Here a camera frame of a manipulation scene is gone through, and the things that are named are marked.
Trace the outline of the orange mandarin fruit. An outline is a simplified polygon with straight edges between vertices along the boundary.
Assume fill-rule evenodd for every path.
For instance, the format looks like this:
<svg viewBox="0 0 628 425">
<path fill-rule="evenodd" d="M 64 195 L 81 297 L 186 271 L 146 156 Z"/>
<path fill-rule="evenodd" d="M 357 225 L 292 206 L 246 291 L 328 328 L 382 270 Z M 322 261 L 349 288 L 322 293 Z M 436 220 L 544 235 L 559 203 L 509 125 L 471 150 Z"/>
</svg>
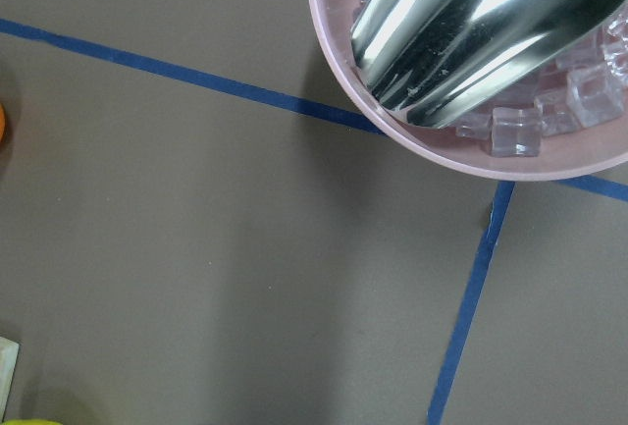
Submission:
<svg viewBox="0 0 628 425">
<path fill-rule="evenodd" d="M 6 115 L 3 105 L 0 105 L 0 141 L 2 142 L 6 130 Z"/>
</svg>

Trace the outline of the clear ice cubes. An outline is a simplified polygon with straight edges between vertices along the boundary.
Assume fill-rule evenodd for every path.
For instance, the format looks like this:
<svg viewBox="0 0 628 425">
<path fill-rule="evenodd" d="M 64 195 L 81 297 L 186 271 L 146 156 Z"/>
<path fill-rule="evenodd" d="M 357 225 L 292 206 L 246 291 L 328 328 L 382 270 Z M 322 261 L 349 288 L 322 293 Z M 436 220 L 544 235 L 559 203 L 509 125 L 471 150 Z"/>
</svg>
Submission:
<svg viewBox="0 0 628 425">
<path fill-rule="evenodd" d="M 534 155 L 544 136 L 619 117 L 627 81 L 621 67 L 626 13 L 627 0 L 579 41 L 441 129 L 490 139 L 497 156 Z"/>
</svg>

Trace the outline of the yellow lemon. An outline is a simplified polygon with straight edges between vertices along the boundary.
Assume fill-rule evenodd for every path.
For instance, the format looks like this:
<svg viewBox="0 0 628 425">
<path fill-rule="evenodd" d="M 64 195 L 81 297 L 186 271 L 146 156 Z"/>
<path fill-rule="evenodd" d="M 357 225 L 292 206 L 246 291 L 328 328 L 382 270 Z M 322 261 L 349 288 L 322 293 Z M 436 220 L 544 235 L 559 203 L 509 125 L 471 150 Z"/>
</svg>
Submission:
<svg viewBox="0 0 628 425">
<path fill-rule="evenodd" d="M 11 419 L 1 422 L 1 425 L 62 425 L 62 423 L 47 419 Z"/>
</svg>

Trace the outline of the wooden cutting board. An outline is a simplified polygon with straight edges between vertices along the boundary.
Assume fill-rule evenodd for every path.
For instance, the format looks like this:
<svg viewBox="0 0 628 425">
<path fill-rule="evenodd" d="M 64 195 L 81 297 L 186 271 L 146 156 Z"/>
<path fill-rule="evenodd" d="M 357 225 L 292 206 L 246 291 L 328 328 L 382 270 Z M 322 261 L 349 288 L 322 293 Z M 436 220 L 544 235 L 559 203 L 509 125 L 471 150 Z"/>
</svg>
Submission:
<svg viewBox="0 0 628 425">
<path fill-rule="evenodd" d="M 6 338 L 1 338 L 1 399 L 6 401 L 11 389 L 20 345 Z"/>
</svg>

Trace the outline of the metal scoop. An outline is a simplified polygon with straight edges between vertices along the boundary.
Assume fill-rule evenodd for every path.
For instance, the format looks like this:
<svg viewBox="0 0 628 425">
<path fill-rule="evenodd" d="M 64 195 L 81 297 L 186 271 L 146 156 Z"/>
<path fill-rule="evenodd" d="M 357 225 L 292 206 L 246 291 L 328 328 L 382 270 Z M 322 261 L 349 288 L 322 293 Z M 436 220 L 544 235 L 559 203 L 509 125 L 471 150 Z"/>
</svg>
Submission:
<svg viewBox="0 0 628 425">
<path fill-rule="evenodd" d="M 626 0 L 370 0 L 350 43 L 395 118 L 440 129 L 538 69 Z"/>
</svg>

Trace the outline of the pink bowl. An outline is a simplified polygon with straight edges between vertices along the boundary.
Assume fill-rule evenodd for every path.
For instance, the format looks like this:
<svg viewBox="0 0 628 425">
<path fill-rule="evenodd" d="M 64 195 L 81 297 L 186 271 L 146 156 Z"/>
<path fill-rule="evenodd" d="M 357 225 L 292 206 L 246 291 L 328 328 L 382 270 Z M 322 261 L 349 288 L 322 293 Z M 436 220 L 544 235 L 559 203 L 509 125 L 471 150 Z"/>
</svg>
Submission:
<svg viewBox="0 0 628 425">
<path fill-rule="evenodd" d="M 627 162 L 627 117 L 542 140 L 537 157 L 493 157 L 489 145 L 458 137 L 451 129 L 403 124 L 367 93 L 354 72 L 349 30 L 358 0 L 308 0 L 320 47 L 336 80 L 360 116 L 411 152 L 453 170 L 494 180 L 565 180 Z"/>
</svg>

